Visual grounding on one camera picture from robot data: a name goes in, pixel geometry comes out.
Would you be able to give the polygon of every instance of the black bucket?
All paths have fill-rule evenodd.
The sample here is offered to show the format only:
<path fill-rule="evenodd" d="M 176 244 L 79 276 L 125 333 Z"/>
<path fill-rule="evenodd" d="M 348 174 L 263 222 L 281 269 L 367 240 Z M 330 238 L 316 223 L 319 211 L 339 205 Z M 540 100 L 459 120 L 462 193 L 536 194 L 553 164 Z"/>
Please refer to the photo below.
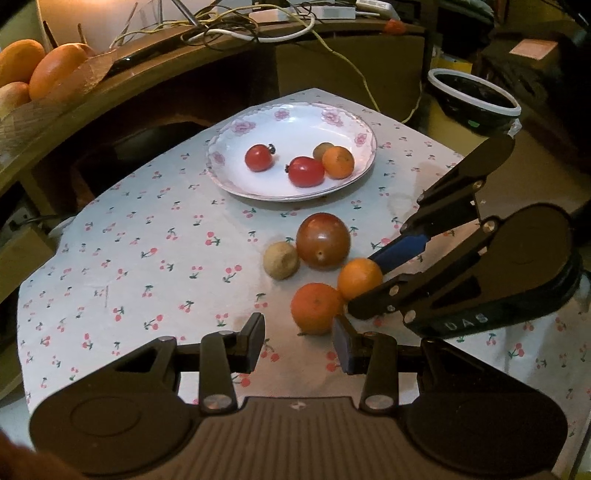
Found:
<path fill-rule="evenodd" d="M 475 75 L 432 69 L 428 79 L 428 90 L 443 112 L 478 135 L 507 133 L 521 115 L 521 106 L 509 92 Z"/>

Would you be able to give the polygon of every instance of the white plate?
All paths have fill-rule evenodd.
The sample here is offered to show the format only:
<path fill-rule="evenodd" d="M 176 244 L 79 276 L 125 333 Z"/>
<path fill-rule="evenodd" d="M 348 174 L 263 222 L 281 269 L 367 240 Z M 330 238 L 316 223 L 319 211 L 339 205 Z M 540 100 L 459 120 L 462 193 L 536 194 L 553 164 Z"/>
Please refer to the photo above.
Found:
<path fill-rule="evenodd" d="M 353 154 L 353 174 L 343 180 L 326 177 L 317 187 L 295 187 L 285 166 L 295 157 L 311 157 L 322 142 Z M 275 146 L 269 170 L 253 172 L 244 163 L 248 149 L 257 144 Z M 207 168 L 211 179 L 227 192 L 269 202 L 295 202 L 327 195 L 358 180 L 369 171 L 375 151 L 374 132 L 358 116 L 323 103 L 285 103 L 258 108 L 225 125 L 209 142 Z"/>

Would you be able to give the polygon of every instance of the cherry print tablecloth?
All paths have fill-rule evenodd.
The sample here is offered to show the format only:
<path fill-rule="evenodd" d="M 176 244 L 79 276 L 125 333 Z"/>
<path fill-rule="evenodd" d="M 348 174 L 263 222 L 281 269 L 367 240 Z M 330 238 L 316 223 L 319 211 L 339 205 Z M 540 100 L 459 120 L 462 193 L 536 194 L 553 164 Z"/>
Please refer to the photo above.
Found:
<path fill-rule="evenodd" d="M 264 274 L 261 255 L 274 241 L 293 242 L 304 218 L 325 211 L 349 227 L 351 257 L 366 257 L 398 235 L 417 208 L 417 196 L 461 157 L 321 90 L 276 101 L 324 102 L 361 116 L 378 140 L 373 171 L 325 199 L 290 205 L 244 201 L 207 176 L 213 127 L 114 185 L 75 218 L 56 256 L 21 287 L 18 341 L 31 411 L 53 392 L 157 336 L 199 342 L 216 330 L 239 330 L 253 311 L 265 314 L 268 340 L 256 371 L 234 377 L 240 399 L 349 395 L 359 400 L 363 378 L 340 370 L 329 336 L 299 336 L 289 313 L 296 289 L 311 281 L 335 285 L 336 273 L 303 266 L 279 283 Z M 465 225 L 433 239 L 399 271 L 425 269 L 475 228 Z M 591 405 L 587 318 L 569 303 L 534 322 L 451 340 L 560 404 L 569 440 L 558 471 L 572 461 Z M 400 343 L 419 341 L 399 313 L 355 326 L 390 333 Z M 183 375 L 180 395 L 187 402 L 196 400 L 197 383 L 198 374 Z M 416 395 L 414 377 L 402 375 L 401 401 Z"/>

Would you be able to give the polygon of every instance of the yellow cable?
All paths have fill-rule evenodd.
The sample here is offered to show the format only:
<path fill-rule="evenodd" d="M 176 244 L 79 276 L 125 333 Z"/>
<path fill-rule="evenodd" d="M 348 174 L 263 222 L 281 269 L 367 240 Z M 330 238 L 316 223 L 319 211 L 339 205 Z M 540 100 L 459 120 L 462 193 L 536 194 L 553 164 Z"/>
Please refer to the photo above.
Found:
<path fill-rule="evenodd" d="M 232 8 L 231 10 L 228 10 L 227 12 L 223 12 L 222 14 L 218 14 L 217 17 L 215 18 L 215 20 L 218 20 L 219 18 L 225 17 L 226 15 L 229 15 L 231 13 L 234 13 L 236 11 L 239 10 L 245 10 L 247 8 L 260 8 L 260 7 L 271 7 L 271 8 L 276 8 L 278 10 L 281 10 L 283 13 L 289 15 L 291 18 L 293 18 L 295 21 L 297 21 L 298 23 L 306 26 L 306 22 L 304 22 L 304 20 L 301 17 L 298 17 L 297 15 L 293 14 L 292 12 L 290 12 L 289 10 L 283 8 L 283 7 L 278 7 L 276 5 L 271 5 L 271 4 L 262 4 L 262 5 L 253 5 L 250 7 L 237 7 L 237 8 Z M 361 77 L 361 80 L 363 81 L 363 86 L 365 87 L 365 90 L 369 96 L 369 99 L 371 100 L 374 109 L 378 112 L 380 112 L 378 103 L 375 101 L 374 96 L 371 93 L 371 90 L 369 89 L 369 85 L 367 82 L 367 79 L 365 78 L 365 75 L 363 75 L 363 73 L 361 72 L 361 70 L 359 70 L 357 68 L 357 66 L 350 61 L 347 57 L 345 57 L 342 53 L 339 53 L 335 50 L 333 50 L 332 48 L 330 48 L 328 46 L 328 44 L 324 41 L 324 39 L 318 34 L 318 32 L 316 32 L 315 30 L 312 30 L 312 33 L 314 34 L 314 36 L 318 39 L 318 41 L 320 42 L 320 44 L 326 48 L 326 50 L 328 50 L 329 52 L 331 52 L 333 55 L 337 56 L 338 58 L 340 58 L 341 60 L 344 60 L 345 62 L 347 62 L 355 72 L 357 72 L 357 74 Z"/>
<path fill-rule="evenodd" d="M 418 104 L 421 103 L 421 98 L 423 97 L 423 84 L 421 82 L 418 83 L 418 98 L 417 98 L 417 103 L 414 106 L 414 108 L 411 110 L 410 114 L 408 115 L 408 117 L 406 117 L 404 120 L 402 120 L 400 123 L 402 124 L 406 124 L 406 122 L 408 122 L 414 115 L 414 113 L 417 111 L 418 109 Z"/>
<path fill-rule="evenodd" d="M 253 9 L 253 8 L 262 8 L 262 7 L 270 7 L 270 8 L 276 8 L 278 10 L 281 10 L 283 13 L 289 15 L 293 20 L 295 20 L 296 22 L 300 23 L 304 27 L 307 27 L 308 26 L 306 24 L 306 22 L 302 19 L 302 17 L 299 17 L 298 15 L 293 14 L 292 12 L 290 12 L 289 10 L 287 10 L 287 9 L 285 9 L 283 7 L 278 7 L 277 5 L 271 5 L 271 4 L 247 5 L 247 6 L 244 6 L 244 7 L 232 8 L 230 10 L 227 10 L 225 12 L 222 12 L 221 14 L 218 14 L 218 13 L 215 13 L 214 14 L 214 13 L 205 12 L 205 13 L 200 14 L 198 17 L 196 17 L 196 19 L 199 21 L 199 23 L 202 23 L 202 24 L 210 24 L 210 23 L 213 23 L 213 22 L 216 22 L 216 21 L 222 19 L 223 17 L 225 17 L 227 15 L 230 15 L 230 14 L 233 14 L 233 13 L 236 13 L 236 12 L 239 12 L 241 10 L 247 10 L 247 9 Z M 208 18 L 208 19 L 205 19 L 204 18 L 203 20 L 200 20 L 201 18 L 203 18 L 205 16 L 208 16 L 210 18 Z M 254 21 L 253 19 L 250 19 L 250 20 L 252 21 L 252 23 L 254 25 L 256 25 L 256 28 L 258 30 L 258 27 L 259 27 L 258 23 L 256 21 Z M 188 24 L 189 23 L 186 22 L 186 21 L 165 21 L 165 22 L 162 23 L 162 27 L 171 26 L 171 25 L 188 25 Z M 140 34 L 140 33 L 143 33 L 143 34 L 152 34 L 152 33 L 158 32 L 160 30 L 161 30 L 161 28 L 156 28 L 154 30 L 136 30 L 136 31 L 133 31 L 133 32 L 127 32 L 124 35 L 120 35 L 119 37 L 117 37 L 116 39 L 114 39 L 113 40 L 113 43 L 111 44 L 111 48 L 119 40 L 121 40 L 122 38 L 125 38 L 125 37 L 127 37 L 129 35 L 135 35 L 135 34 Z M 375 98 L 372 95 L 371 90 L 369 89 L 369 85 L 368 85 L 367 79 L 365 78 L 365 75 L 361 72 L 361 70 L 359 70 L 357 68 L 357 66 L 352 61 L 350 61 L 345 55 L 343 55 L 342 53 L 339 53 L 339 52 L 333 50 L 332 48 L 330 48 L 328 46 L 328 44 L 324 41 L 324 39 L 318 34 L 318 32 L 316 32 L 315 30 L 312 30 L 311 32 L 318 39 L 318 41 L 320 42 L 320 44 L 324 48 L 326 48 L 326 50 L 328 50 L 329 52 L 331 52 L 333 55 L 335 55 L 336 57 L 340 58 L 341 60 L 347 62 L 351 66 L 351 68 L 353 68 L 353 70 L 355 72 L 357 72 L 357 74 L 359 75 L 359 77 L 361 77 L 361 80 L 363 81 L 363 86 L 365 87 L 365 91 L 367 92 L 367 94 L 369 96 L 369 99 L 371 100 L 371 102 L 372 102 L 375 110 L 378 111 L 378 112 L 380 112 L 378 103 L 375 101 Z M 416 111 L 417 108 L 418 108 L 418 101 L 417 101 L 417 106 L 411 112 L 411 116 Z M 403 123 L 406 123 L 409 119 L 410 119 L 410 117 L 407 118 Z"/>

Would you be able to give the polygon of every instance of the small orange fruit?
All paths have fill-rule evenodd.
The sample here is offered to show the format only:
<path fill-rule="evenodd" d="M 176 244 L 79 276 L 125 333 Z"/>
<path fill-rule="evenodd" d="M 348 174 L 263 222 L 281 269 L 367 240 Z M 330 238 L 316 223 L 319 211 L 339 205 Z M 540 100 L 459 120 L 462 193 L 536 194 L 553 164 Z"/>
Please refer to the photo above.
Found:
<path fill-rule="evenodd" d="M 355 169 L 353 154 L 345 147 L 330 147 L 322 155 L 326 174 L 335 180 L 347 178 Z"/>
<path fill-rule="evenodd" d="M 354 258 L 339 273 L 337 288 L 345 301 L 382 284 L 383 276 L 376 262 L 369 258 Z"/>
<path fill-rule="evenodd" d="M 333 318 L 343 313 L 343 299 L 330 285 L 308 283 L 295 293 L 290 308 L 302 333 L 324 335 L 330 332 Z"/>

